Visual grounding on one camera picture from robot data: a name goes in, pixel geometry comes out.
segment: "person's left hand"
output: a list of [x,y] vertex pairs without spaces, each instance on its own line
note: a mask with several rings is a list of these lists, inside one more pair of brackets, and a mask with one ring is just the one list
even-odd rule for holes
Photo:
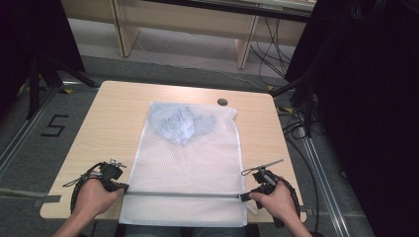
[[73,213],[53,236],[78,236],[96,215],[109,209],[123,194],[124,189],[108,192],[99,180],[87,180],[80,189]]

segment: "mesh laundry bag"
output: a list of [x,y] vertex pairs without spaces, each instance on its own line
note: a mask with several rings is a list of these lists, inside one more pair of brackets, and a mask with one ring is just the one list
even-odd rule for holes
[[129,174],[120,223],[238,227],[247,223],[236,110],[153,102]]

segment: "wooden table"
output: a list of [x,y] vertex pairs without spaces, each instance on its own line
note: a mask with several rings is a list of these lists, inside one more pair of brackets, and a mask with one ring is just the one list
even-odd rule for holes
[[[71,194],[74,187],[62,185],[79,177],[98,162],[109,162],[111,158],[127,165],[119,182],[126,183],[138,148],[139,138],[147,117],[150,102],[174,102],[186,104],[217,105],[225,99],[237,110],[236,126],[240,135],[243,168],[253,168],[279,159],[284,162],[269,168],[283,176],[296,189],[303,205],[295,179],[290,154],[282,128],[268,94],[236,92],[107,81],[102,84],[73,145],[53,183],[49,196],[61,196],[59,202],[44,203],[41,216],[44,218],[67,218],[70,215]],[[246,177],[246,190],[258,187],[253,176]],[[122,206],[120,198],[98,219],[119,219]],[[306,220],[306,213],[301,214]],[[272,222],[265,210],[254,215],[249,211],[249,222]]]

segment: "person's right hand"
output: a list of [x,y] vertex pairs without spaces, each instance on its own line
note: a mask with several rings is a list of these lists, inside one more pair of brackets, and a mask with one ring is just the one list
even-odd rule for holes
[[249,196],[262,203],[271,215],[283,222],[287,217],[296,215],[290,190],[281,181],[277,182],[275,190],[268,196],[260,193],[250,193]]
[[281,219],[293,236],[311,236],[296,214],[290,190],[283,182],[278,181],[268,196],[260,193],[250,193],[249,196],[262,203],[271,215]]

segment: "wire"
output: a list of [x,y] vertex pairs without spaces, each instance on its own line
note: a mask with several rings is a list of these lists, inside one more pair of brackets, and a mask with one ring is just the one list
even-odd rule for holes
[[149,52],[147,51],[147,50],[145,50],[143,47],[142,47],[142,45],[136,40],[135,41],[135,44],[137,44],[140,48],[141,48],[141,50],[142,51],[144,51],[144,53],[148,56],[148,60],[150,61],[150,62],[152,62],[152,63],[154,63],[154,64],[156,64],[156,65],[159,65],[159,66],[170,66],[170,67],[175,67],[175,68],[180,68],[180,69],[196,69],[196,70],[201,70],[201,71],[205,71],[205,72],[215,72],[215,73],[219,73],[219,74],[222,74],[222,75],[224,75],[224,76],[226,76],[226,77],[229,77],[229,78],[232,78],[232,79],[234,79],[234,80],[237,80],[237,81],[241,81],[241,82],[245,82],[245,83],[248,83],[248,84],[251,84],[252,86],[254,86],[254,87],[256,87],[256,88],[258,88],[258,89],[260,89],[260,90],[263,90],[263,91],[265,91],[265,92],[268,92],[269,91],[269,89],[268,88],[262,88],[262,87],[259,87],[258,85],[256,85],[256,84],[254,84],[253,82],[251,82],[251,81],[248,81],[248,80],[245,80],[245,79],[242,79],[242,78],[238,78],[238,77],[233,77],[233,76],[231,76],[231,75],[228,75],[228,74],[226,74],[225,72],[221,72],[221,71],[217,71],[217,70],[210,70],[210,69],[204,69],[204,68],[193,68],[193,67],[186,67],[186,66],[176,66],[176,65],[172,65],[172,64],[163,64],[163,63],[159,63],[159,62],[157,62],[156,60],[154,60],[153,58],[152,58],[152,56],[149,54]]

